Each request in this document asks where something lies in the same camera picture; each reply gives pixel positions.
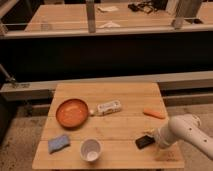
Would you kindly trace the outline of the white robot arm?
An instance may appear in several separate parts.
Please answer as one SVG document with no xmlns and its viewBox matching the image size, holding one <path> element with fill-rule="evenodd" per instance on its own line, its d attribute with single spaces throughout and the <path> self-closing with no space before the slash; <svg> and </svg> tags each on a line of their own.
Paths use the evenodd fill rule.
<svg viewBox="0 0 213 171">
<path fill-rule="evenodd" d="M 171 117 L 168 122 L 154 130 L 153 136 L 158 147 L 166 149 L 183 140 L 205 154 L 213 161 L 213 138 L 200 129 L 201 120 L 192 114 Z"/>
</svg>

